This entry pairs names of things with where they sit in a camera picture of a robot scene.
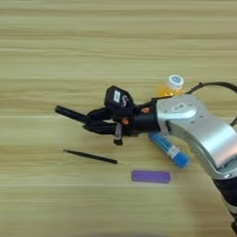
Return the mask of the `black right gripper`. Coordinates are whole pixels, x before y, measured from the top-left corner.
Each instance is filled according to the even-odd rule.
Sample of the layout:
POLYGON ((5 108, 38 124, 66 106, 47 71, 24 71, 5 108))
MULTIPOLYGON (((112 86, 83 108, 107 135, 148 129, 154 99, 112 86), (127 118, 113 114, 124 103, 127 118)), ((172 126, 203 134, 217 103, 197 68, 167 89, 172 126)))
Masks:
POLYGON ((123 145, 124 137, 136 137, 140 133, 160 131, 156 115, 156 100, 143 105, 130 105, 129 108, 120 108, 113 114, 116 123, 107 123, 112 114, 106 107, 90 111, 87 114, 93 121, 83 125, 87 131, 101 135, 114 135, 114 144, 123 145))

